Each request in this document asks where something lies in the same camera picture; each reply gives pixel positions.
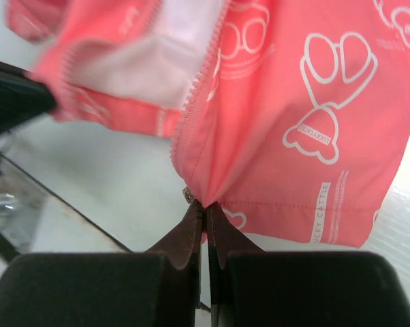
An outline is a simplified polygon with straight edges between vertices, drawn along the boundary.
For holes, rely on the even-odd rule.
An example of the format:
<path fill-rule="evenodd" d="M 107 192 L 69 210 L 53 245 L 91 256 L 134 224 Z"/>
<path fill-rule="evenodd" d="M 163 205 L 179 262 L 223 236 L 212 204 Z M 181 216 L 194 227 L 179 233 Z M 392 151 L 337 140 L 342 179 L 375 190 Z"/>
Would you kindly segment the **pink hooded jacket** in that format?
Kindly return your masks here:
<path fill-rule="evenodd" d="M 242 231 L 362 246 L 410 136 L 410 1 L 8 1 L 58 121 L 172 138 Z"/>

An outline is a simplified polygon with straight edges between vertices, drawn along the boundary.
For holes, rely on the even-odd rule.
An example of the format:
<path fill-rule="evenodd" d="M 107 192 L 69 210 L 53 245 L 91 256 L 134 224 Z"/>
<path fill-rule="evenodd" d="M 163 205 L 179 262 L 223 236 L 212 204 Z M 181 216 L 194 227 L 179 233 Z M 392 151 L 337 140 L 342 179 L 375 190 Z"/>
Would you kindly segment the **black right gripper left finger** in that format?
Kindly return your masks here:
<path fill-rule="evenodd" d="M 0 326 L 193 326 L 202 206 L 142 253 L 32 253 L 0 278 Z"/>

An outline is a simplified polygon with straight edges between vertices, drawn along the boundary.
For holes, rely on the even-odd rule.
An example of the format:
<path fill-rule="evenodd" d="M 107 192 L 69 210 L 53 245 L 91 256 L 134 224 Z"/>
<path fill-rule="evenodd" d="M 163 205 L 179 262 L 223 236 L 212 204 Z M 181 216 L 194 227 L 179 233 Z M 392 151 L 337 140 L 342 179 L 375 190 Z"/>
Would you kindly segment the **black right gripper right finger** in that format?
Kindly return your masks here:
<path fill-rule="evenodd" d="M 410 326 L 392 265 L 363 251 L 262 250 L 206 210 L 213 326 Z"/>

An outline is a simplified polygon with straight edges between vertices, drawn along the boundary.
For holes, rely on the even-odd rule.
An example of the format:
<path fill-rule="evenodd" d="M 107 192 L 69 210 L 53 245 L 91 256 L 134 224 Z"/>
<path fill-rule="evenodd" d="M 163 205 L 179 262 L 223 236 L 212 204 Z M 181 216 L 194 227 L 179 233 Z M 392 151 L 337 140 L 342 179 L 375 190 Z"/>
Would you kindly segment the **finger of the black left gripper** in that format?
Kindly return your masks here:
<path fill-rule="evenodd" d="M 57 107 L 46 85 L 25 74 L 19 67 L 0 62 L 0 135 Z"/>

